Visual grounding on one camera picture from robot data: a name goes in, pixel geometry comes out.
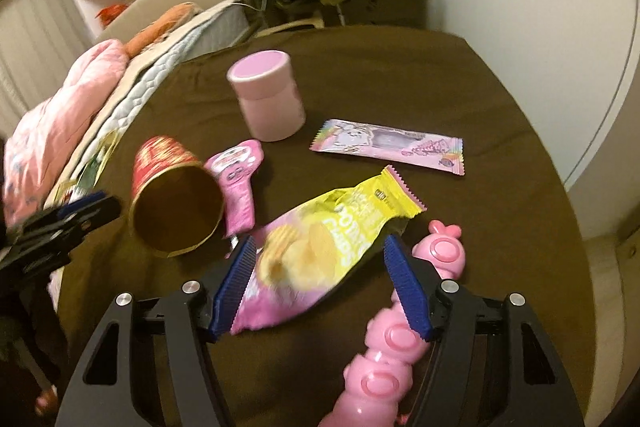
pink cylindrical container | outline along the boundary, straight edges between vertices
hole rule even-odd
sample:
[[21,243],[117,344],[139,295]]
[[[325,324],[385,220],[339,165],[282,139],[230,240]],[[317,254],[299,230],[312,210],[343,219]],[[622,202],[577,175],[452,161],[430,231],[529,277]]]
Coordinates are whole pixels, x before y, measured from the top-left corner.
[[284,140],[305,123],[305,109],[285,52],[266,50],[248,55],[231,66],[226,77],[254,138]]

white quilted mattress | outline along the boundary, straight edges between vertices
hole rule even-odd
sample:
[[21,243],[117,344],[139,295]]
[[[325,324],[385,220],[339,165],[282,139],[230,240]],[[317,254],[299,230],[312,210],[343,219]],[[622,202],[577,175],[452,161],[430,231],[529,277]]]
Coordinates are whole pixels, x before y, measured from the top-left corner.
[[[247,35],[250,25],[244,15],[244,10],[240,4],[233,4],[233,2],[242,2],[242,0],[230,0],[229,5],[215,18],[191,30],[142,74],[140,81],[114,108],[111,116],[104,122],[94,140],[84,151],[82,160],[76,166],[71,179],[78,178],[103,136],[113,129],[120,132],[127,130],[143,105],[151,98],[168,73],[178,64],[233,46]],[[60,299],[63,271],[64,268],[61,268],[53,272],[49,283],[49,294],[56,310]]]

brown tablecloth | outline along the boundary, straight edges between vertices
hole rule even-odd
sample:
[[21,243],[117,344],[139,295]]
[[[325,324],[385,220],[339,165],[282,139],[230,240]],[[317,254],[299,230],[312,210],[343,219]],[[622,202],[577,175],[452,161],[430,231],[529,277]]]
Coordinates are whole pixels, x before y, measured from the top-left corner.
[[[426,235],[430,219],[461,225],[467,253],[462,282],[478,295],[526,296],[584,410],[593,376],[594,308],[574,214],[538,136],[462,39],[352,26],[277,34],[192,60],[142,108],[99,188],[129,204],[133,158],[149,137],[173,136],[204,160],[249,138],[225,73],[242,56],[269,48],[291,55],[307,121],[291,138],[263,144],[265,162],[253,177],[257,222],[268,223],[332,188],[352,187],[385,166],[382,160],[309,151],[328,118],[462,137],[464,177],[396,164],[429,207],[410,223],[405,238],[413,244]],[[59,314],[72,361],[114,296],[166,295],[227,251],[228,241],[216,234],[198,251],[156,259],[130,237],[124,218],[95,232],[74,252],[63,279]],[[298,319],[212,346],[238,426],[315,427],[342,390],[342,369],[364,350],[367,321],[389,304],[391,290],[377,256]]]

yellow snack bag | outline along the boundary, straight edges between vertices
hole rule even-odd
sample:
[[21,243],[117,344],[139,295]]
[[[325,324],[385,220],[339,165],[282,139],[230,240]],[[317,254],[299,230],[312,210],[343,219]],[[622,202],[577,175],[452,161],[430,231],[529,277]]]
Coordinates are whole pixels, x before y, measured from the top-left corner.
[[255,234],[262,247],[232,333],[290,319],[329,293],[392,218],[426,207],[392,166],[355,187],[336,188],[286,212]]

pink caterpillar toy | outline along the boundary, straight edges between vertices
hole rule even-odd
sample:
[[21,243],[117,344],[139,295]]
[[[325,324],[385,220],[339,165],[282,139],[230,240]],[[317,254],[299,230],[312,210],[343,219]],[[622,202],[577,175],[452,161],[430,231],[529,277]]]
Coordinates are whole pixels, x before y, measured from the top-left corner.
[[[465,249],[458,240],[462,230],[431,221],[429,231],[413,256],[430,261],[443,279],[457,279],[465,267]],[[364,343],[369,349],[344,368],[344,392],[318,427],[393,427],[398,403],[413,384],[412,365],[429,344],[409,327],[396,292],[391,300],[391,308],[380,310],[367,324]]]

